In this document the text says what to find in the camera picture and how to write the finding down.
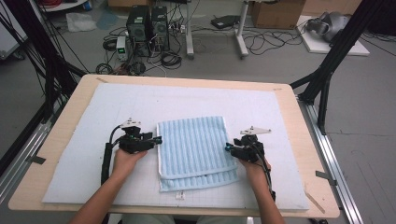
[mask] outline concrete floor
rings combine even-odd
[[[95,9],[89,14],[98,21],[103,11]],[[55,14],[55,20],[62,15]],[[210,19],[200,18],[194,22],[207,27]],[[118,19],[108,29],[65,33],[64,38],[86,67],[94,71],[96,65],[103,62],[103,37],[109,31],[124,26],[125,22]],[[250,23],[247,19],[247,26],[251,26]],[[165,74],[155,68],[146,75],[291,83],[314,72],[326,56],[308,53],[301,44],[269,50],[261,56],[250,54],[245,60],[240,60],[231,34],[205,32],[194,33],[193,37],[196,50],[193,61],[188,60],[185,50],[182,50],[183,62],[179,69],[166,70]],[[396,54],[395,42],[370,41]],[[396,178],[392,172],[396,169],[396,119],[393,117],[396,114],[396,57],[365,40],[361,39],[361,43],[370,51],[370,56],[347,56],[332,78],[326,130],[363,222],[395,223]],[[66,45],[62,46],[66,60],[79,66]],[[28,60],[0,61],[0,86],[0,156],[3,156],[44,98]],[[11,194],[12,191],[0,205],[1,223],[65,223],[73,216],[73,213],[66,212],[10,211],[7,202]],[[287,221],[309,223],[303,218],[287,218]],[[347,223],[343,215],[329,222]]]

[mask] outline towel tag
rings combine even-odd
[[[176,191],[176,199],[177,200],[184,200],[186,194],[184,193],[184,190],[179,190]]]

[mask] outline wooden table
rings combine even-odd
[[[316,176],[323,172],[318,153],[305,124],[302,112],[291,87],[287,84],[253,83],[237,81],[182,79],[164,77],[116,77],[86,75],[78,84],[71,99],[37,156],[47,159],[42,165],[32,163],[14,195],[9,201],[13,210],[77,211],[81,204],[42,203],[56,165],[66,148],[73,131],[100,83],[122,83],[158,86],[201,87],[236,90],[272,91],[276,95],[285,122],[290,144],[295,155],[310,209],[305,212],[282,212],[284,217],[338,217],[340,212],[329,182]],[[171,215],[254,216],[255,209],[174,208],[148,206],[113,206],[114,213],[148,213]]]

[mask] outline blue towel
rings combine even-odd
[[[161,191],[202,189],[237,180],[223,117],[179,119],[158,124]]]

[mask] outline white power supply box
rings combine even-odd
[[[122,62],[125,62],[128,59],[128,52],[126,48],[126,37],[119,36],[117,37],[117,53],[119,55],[119,59]]]

